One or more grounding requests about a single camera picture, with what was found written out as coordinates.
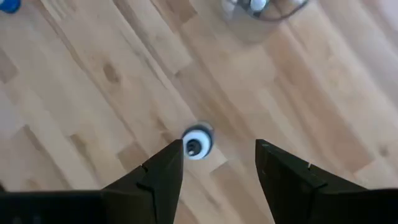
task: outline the wooden floor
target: wooden floor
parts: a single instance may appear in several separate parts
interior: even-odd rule
[[[99,189],[197,120],[175,222],[272,223],[266,139],[365,187],[398,187],[396,0],[310,0],[278,26],[215,0],[26,0],[0,14],[0,180]]]

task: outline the wood grain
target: wood grain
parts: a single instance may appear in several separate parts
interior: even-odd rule
[[[267,24],[214,0],[26,1],[0,14],[0,182],[99,189],[205,120],[215,146],[185,161],[176,223],[273,222],[256,138],[398,187],[396,6],[310,1]]]

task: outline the blue object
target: blue object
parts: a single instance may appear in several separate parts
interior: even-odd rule
[[[0,3],[0,10],[6,13],[15,13],[18,11],[20,6],[21,0],[3,0],[3,2]]]

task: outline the white object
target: white object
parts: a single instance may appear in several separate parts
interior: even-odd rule
[[[197,140],[198,142],[200,142],[200,145],[201,145],[201,150],[200,150],[199,154],[197,154],[195,156],[191,156],[188,153],[187,144],[191,140]],[[182,138],[182,143],[183,143],[184,156],[191,160],[204,159],[208,155],[209,151],[211,150],[210,136],[206,132],[201,131],[201,130],[192,130],[192,131],[188,132]]]
[[[250,8],[254,12],[259,12],[264,9],[264,7],[267,5],[268,0],[251,0],[250,2]]]

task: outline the wire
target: wire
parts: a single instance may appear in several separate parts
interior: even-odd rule
[[[246,11],[249,11],[249,6],[245,6],[243,3],[242,3],[242,0],[238,0],[237,2],[234,2],[233,0],[228,0],[231,4],[234,4],[235,6],[241,6],[241,7],[243,7],[243,8],[246,8]],[[266,7],[268,7],[268,5],[269,4],[273,4],[275,7],[276,7],[276,9],[279,11],[279,13],[281,13],[281,16],[280,17],[276,17],[276,18],[271,18],[271,17],[265,17],[265,16],[263,16],[263,15],[261,15],[261,13],[262,13],[262,11],[261,12],[253,12],[253,13],[250,13],[249,15],[251,16],[251,17],[253,17],[254,19],[257,19],[257,20],[260,20],[260,21],[266,21],[266,22],[280,22],[280,21],[283,21],[283,20],[285,20],[285,19],[287,19],[287,18],[289,18],[290,16],[293,16],[296,12],[298,12],[299,10],[301,10],[302,8],[304,8],[307,4],[308,4],[308,2],[309,2],[309,0],[304,0],[304,2],[302,2],[300,5],[298,5],[295,9],[293,9],[292,11],[290,11],[288,14],[282,14],[282,9],[279,7],[279,5],[276,3],[277,1],[279,1],[279,0],[270,0],[267,4],[266,4],[266,6],[264,7],[264,8],[266,8]]]

